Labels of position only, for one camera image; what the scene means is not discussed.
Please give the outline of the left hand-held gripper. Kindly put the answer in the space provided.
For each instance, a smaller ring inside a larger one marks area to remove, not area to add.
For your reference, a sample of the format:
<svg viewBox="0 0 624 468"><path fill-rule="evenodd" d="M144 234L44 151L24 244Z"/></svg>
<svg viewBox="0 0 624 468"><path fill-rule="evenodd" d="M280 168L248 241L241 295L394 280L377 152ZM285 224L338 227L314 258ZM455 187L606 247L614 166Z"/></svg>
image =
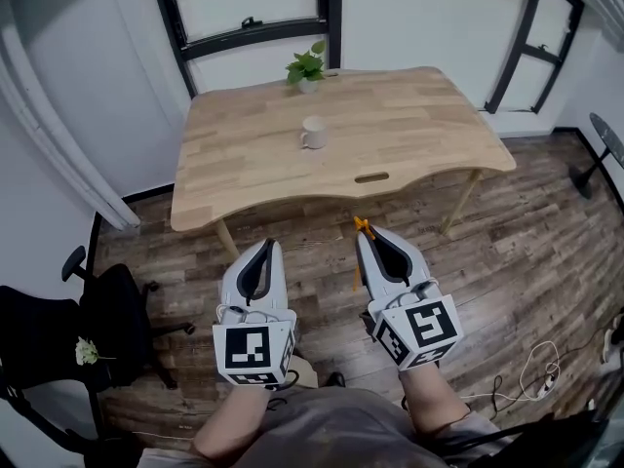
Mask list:
<svg viewBox="0 0 624 468"><path fill-rule="evenodd" d="M288 293L280 244L265 239L244 251L226 270L213 325L219 374L234 385L287 386L295 347L296 315Z"/></svg>

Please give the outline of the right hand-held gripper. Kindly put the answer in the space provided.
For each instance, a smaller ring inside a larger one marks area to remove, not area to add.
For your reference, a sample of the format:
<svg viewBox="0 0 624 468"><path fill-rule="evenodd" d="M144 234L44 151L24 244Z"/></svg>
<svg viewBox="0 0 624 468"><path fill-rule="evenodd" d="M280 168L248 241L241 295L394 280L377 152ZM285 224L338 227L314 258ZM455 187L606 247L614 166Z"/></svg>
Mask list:
<svg viewBox="0 0 624 468"><path fill-rule="evenodd" d="M452 296L441 293L421 251L381 227L358 233L358 265L370 302L361 314L371 339L399 371L436 363L463 337Z"/></svg>

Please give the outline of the orange stirring stick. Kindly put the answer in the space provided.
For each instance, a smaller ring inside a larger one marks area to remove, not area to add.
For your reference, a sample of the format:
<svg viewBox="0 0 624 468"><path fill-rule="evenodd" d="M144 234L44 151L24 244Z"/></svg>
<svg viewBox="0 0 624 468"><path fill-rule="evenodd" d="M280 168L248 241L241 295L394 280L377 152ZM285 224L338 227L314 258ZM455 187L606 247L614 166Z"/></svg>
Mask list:
<svg viewBox="0 0 624 468"><path fill-rule="evenodd" d="M354 219L354 223L355 223L355 228L357 232L364 232L371 240L375 240L375 235L371 230L371 226L369 221L364 218L364 219L360 219L357 216L353 217ZM360 274L360 266L359 264L356 264L356 270L355 270L355 275L354 275L354 284L353 284L353 291L355 291L358 288L358 283L361 281L361 274Z"/></svg>

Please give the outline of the white mug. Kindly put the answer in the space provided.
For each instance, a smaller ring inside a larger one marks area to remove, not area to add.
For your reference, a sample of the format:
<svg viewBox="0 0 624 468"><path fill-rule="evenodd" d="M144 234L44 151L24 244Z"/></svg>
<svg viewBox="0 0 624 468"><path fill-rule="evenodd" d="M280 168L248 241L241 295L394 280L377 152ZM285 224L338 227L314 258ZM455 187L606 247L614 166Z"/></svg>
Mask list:
<svg viewBox="0 0 624 468"><path fill-rule="evenodd" d="M325 147L328 141L327 129L322 117L317 115L306 117L302 122L301 146L312 150Z"/></svg>

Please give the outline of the person's right forearm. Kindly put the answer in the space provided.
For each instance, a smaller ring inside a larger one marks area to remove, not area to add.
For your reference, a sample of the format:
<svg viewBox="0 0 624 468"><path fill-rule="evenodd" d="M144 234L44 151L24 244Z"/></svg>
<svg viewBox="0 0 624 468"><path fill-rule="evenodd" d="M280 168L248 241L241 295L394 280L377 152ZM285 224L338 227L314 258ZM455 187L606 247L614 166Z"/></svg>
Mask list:
<svg viewBox="0 0 624 468"><path fill-rule="evenodd" d="M470 413L434 363L400 371L399 379L418 434L433 435Z"/></svg>

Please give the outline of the person's left forearm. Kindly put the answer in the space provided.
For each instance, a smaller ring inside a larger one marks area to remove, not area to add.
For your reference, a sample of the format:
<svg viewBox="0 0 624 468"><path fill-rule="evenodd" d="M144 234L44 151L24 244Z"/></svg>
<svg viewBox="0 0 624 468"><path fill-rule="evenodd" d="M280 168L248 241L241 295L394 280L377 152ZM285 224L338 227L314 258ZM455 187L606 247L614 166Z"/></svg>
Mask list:
<svg viewBox="0 0 624 468"><path fill-rule="evenodd" d="M232 458L254 440L271 392L259 386L235 386L193 439L193 448L212 462Z"/></svg>

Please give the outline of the wooden table leg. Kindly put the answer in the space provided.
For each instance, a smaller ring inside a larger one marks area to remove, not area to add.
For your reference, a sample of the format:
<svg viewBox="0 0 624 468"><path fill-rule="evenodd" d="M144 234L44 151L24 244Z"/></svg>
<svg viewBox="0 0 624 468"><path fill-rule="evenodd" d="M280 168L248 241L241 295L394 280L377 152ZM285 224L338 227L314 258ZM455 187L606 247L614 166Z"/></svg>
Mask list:
<svg viewBox="0 0 624 468"><path fill-rule="evenodd" d="M466 182L464 183L461 193L456 201L456 203L454 204L451 212L448 214L448 216L444 219L441 228L440 228L440 233L443 235L447 235L449 230L451 229L452 225L454 224L454 222L457 220L457 218L459 217L464 205L466 204L466 202L468 201L468 198L470 197L473 189L475 188L475 186L477 185L478 181L480 180L480 178L482 177L483 171L480 169L475 169L473 170L470 175L468 176Z"/></svg>
<svg viewBox="0 0 624 468"><path fill-rule="evenodd" d="M215 232L218 237L218 240L226 249L231 259L235 261L240 256L240 254L225 221L223 219L218 220L214 224L214 228L215 228Z"/></svg>

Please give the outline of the black office chair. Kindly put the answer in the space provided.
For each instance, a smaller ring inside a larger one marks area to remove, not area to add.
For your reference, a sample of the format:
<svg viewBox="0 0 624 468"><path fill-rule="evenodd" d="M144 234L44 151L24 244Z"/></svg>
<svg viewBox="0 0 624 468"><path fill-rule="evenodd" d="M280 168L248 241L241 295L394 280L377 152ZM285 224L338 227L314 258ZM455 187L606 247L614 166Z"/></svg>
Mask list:
<svg viewBox="0 0 624 468"><path fill-rule="evenodd" d="M0 286L0 398L61 448L82 455L86 468L137 468L142 448L135 435L111 432L86 439L55 426L24 396L25 390L42 384L78 381L86 387L94 419L99 420L97 394L131 385L147 368L168 389L177 388L153 340L177 331L192 334L194 326L185 322L153 328L146 303L158 283L138 286L124 264L95 276L82 267L86 256L85 248L78 247L61 269L63 281L72 276L83 280L79 300L38 298ZM115 360L78 366L79 336L91 340L100 355Z"/></svg>

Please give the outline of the person's grey shirt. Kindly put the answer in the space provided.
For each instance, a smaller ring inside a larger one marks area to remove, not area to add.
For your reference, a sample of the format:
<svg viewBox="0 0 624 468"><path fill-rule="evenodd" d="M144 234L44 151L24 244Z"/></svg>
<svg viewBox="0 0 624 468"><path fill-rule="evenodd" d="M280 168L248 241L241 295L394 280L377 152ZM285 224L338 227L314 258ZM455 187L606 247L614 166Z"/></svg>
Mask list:
<svg viewBox="0 0 624 468"><path fill-rule="evenodd" d="M226 468L466 468L496 455L501 438L448 455L446 449L496 433L476 412L431 438L416 436L407 412L369 390L324 387L288 396L268 411L258 437Z"/></svg>

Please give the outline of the white flower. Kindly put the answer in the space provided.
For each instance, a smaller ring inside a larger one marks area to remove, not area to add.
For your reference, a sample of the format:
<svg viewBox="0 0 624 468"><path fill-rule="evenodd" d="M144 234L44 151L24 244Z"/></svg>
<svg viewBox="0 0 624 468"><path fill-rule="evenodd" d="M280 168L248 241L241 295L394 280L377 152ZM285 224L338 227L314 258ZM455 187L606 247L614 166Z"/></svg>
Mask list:
<svg viewBox="0 0 624 468"><path fill-rule="evenodd" d="M94 365L99 361L112 361L115 360L115 357L100 355L91 340L79 336L75 345L75 360L78 366L86 366Z"/></svg>

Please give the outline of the white power strip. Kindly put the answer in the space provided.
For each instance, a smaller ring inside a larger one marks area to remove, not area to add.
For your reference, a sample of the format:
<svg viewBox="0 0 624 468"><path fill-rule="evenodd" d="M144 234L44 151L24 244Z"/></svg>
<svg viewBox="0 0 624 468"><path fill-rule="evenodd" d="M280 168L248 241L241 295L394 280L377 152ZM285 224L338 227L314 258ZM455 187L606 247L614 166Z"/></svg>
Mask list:
<svg viewBox="0 0 624 468"><path fill-rule="evenodd" d="M554 374L547 374L544 378L542 384L537 390L535 400L541 401L552 391L557 383L557 377Z"/></svg>

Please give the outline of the potted green plant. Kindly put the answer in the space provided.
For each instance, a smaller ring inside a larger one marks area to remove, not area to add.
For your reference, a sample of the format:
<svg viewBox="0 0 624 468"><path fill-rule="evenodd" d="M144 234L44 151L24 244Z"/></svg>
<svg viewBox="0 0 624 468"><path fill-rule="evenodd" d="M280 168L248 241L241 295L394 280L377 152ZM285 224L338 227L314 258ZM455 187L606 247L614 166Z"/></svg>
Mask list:
<svg viewBox="0 0 624 468"><path fill-rule="evenodd" d="M325 79L325 50L326 41L320 40L305 53L294 54L294 61L286 66L288 71L287 83L296 86L303 94L316 92L318 83Z"/></svg>

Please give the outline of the black and white shoe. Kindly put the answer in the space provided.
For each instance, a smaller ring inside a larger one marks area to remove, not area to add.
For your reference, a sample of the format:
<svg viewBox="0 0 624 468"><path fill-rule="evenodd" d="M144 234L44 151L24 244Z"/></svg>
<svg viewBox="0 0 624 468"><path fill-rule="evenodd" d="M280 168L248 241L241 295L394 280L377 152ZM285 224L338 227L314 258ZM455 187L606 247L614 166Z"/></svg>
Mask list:
<svg viewBox="0 0 624 468"><path fill-rule="evenodd" d="M604 332L604 345L601 353L601 363L606 364L614 350L624 343L624 309L612 320Z"/></svg>

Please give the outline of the black bag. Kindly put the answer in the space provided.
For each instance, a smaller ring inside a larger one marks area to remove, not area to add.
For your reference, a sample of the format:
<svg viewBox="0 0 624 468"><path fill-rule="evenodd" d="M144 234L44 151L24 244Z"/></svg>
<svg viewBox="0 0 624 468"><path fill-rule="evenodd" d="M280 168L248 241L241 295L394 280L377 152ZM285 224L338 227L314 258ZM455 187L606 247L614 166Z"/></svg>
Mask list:
<svg viewBox="0 0 624 468"><path fill-rule="evenodd" d="M567 418L542 420L503 430L492 440L518 437L469 468L624 468L624 430L586 410Z"/></svg>

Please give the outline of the black framed window with crossbar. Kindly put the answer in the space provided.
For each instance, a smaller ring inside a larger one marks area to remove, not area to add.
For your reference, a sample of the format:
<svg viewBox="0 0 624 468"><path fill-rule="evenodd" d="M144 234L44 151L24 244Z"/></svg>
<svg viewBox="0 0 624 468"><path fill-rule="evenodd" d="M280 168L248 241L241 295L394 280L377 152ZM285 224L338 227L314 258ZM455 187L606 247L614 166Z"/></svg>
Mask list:
<svg viewBox="0 0 624 468"><path fill-rule="evenodd" d="M485 112L540 112L563 69L583 11L581 0L525 1Z"/></svg>

